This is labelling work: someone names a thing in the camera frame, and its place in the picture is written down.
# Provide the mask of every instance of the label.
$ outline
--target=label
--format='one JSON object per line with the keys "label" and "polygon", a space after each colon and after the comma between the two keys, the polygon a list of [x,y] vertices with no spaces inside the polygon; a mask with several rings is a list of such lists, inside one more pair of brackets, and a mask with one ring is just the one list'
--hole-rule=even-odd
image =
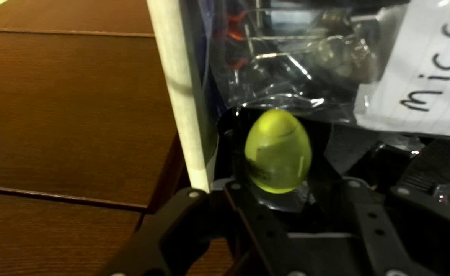
{"label": "label", "polygon": [[450,0],[411,0],[382,79],[361,86],[358,125],[450,137]]}

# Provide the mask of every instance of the egg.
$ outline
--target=egg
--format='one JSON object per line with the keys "label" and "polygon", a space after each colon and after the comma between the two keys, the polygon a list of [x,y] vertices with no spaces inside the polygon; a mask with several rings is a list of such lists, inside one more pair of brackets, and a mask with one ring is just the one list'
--hole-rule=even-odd
{"label": "egg", "polygon": [[306,181],[312,163],[309,137],[286,111],[270,109],[251,128],[244,143],[249,180],[267,194],[287,194]]}

